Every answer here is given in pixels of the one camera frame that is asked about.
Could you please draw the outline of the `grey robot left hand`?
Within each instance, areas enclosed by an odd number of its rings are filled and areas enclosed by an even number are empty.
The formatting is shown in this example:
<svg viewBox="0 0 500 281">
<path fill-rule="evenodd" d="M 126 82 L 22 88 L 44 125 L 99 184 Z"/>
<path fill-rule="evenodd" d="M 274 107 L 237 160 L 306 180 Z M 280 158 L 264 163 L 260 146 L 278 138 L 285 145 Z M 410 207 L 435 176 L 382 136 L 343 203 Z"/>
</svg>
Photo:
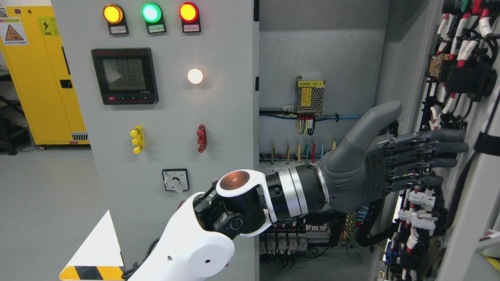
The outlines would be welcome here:
<svg viewBox="0 0 500 281">
<path fill-rule="evenodd" d="M 399 101 L 371 108 L 336 149 L 320 161 L 334 210 L 351 212 L 391 192 L 417 185 L 440 185 L 441 176 L 425 175 L 425 171 L 455 167 L 457 155 L 468 151 L 464 130 L 380 135 L 401 112 Z"/>
</svg>

